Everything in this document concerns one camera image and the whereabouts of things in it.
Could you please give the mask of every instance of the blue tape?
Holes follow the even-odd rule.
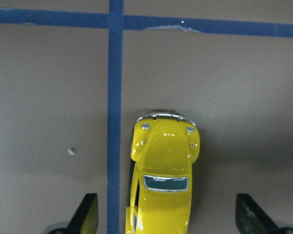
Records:
[[[108,14],[0,8],[0,23],[107,28]]]
[[[107,233],[119,233],[120,139],[124,0],[109,2]]]
[[[124,16],[125,30],[174,28],[208,34],[230,34],[293,38],[293,24],[246,22],[214,19],[187,19],[148,16]]]

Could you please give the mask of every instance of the car windshield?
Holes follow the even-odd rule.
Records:
[[[147,189],[162,192],[179,192],[188,189],[188,177],[158,177],[144,175],[144,183]]]

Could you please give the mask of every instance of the yellow car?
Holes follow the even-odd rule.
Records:
[[[186,234],[192,164],[200,136],[184,116],[154,113],[135,124],[131,148],[126,234]]]

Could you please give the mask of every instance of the gray floor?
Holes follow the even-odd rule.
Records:
[[[293,1],[173,1],[128,0],[125,13],[293,23]],[[106,1],[0,7],[108,12]],[[91,192],[106,233],[107,52],[107,30],[0,24],[0,234],[63,226]],[[124,31],[120,233],[132,127],[153,109],[201,133],[189,234],[237,234],[241,192],[293,224],[293,39]]]

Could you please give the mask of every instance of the car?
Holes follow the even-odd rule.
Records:
[[[133,130],[126,234],[186,234],[192,164],[200,152],[195,123],[180,114],[151,113]]]

